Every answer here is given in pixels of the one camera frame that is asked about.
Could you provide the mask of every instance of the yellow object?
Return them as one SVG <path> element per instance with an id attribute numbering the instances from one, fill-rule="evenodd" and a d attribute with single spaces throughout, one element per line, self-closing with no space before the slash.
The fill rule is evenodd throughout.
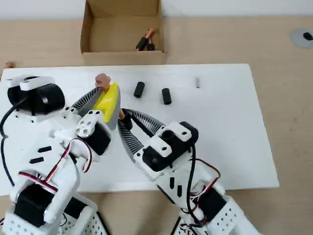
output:
<path id="1" fill-rule="evenodd" d="M 105 123 L 110 121 L 114 113 L 116 104 L 118 102 L 118 93 L 119 93 L 118 85 L 116 82 L 114 82 L 110 86 L 110 89 L 107 93 L 102 92 L 96 104 L 92 108 L 94 110 L 100 110 L 103 112 L 104 115 L 103 121 Z"/>

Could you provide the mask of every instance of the white platform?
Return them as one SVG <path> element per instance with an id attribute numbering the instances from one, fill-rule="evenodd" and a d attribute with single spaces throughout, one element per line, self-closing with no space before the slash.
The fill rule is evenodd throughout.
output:
<path id="1" fill-rule="evenodd" d="M 94 88 L 94 78 L 101 72 L 119 84 L 122 107 L 147 113 L 164 124 L 175 120 L 194 125 L 200 133 L 197 157 L 221 171 L 220 182 L 226 189 L 279 186 L 252 74 L 246 64 L 8 69 L 2 80 L 23 74 L 53 76 L 65 94 L 67 105 L 72 105 Z M 196 77 L 200 79 L 199 89 Z M 141 99 L 133 96 L 138 81 L 146 84 Z M 162 103 L 163 88 L 171 91 L 171 105 Z M 0 117 L 11 107 L 6 89 L 1 82 Z M 45 122 L 32 124 L 8 119 L 4 127 L 9 135 L 5 154 L 14 180 L 23 155 L 48 129 Z M 134 132 L 140 140 L 147 140 L 138 129 Z M 11 186 L 1 165 L 0 179 L 0 195 L 6 195 Z M 128 158 L 116 131 L 110 155 L 101 163 L 92 164 L 90 171 L 82 175 L 80 191 L 144 189 L 156 188 Z"/>

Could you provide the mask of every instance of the cardboard box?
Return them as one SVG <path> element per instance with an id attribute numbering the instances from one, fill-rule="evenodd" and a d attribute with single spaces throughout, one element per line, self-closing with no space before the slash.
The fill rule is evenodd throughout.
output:
<path id="1" fill-rule="evenodd" d="M 164 64 L 163 18 L 160 0 L 87 0 L 81 34 L 86 65 Z M 155 51 L 136 51 L 147 32 Z"/>

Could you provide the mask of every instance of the white wall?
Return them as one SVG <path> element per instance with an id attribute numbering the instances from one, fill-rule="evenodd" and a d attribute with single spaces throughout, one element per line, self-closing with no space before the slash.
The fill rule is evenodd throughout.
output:
<path id="1" fill-rule="evenodd" d="M 313 15 L 313 0 L 162 1 L 165 16 Z M 84 6 L 85 0 L 0 0 L 0 19 L 77 19 Z"/>

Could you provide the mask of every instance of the wooden table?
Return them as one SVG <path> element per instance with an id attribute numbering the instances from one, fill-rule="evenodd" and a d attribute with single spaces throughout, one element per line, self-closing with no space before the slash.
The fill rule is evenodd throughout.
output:
<path id="1" fill-rule="evenodd" d="M 289 40 L 313 17 L 167 18 L 167 64 L 248 63 L 278 177 L 278 189 L 228 192 L 267 235 L 312 234 L 313 49 Z M 0 22 L 0 64 L 81 66 L 81 21 Z M 169 235 L 178 210 L 160 192 L 88 194 L 114 235 Z M 0 198 L 4 214 L 8 197 Z"/>

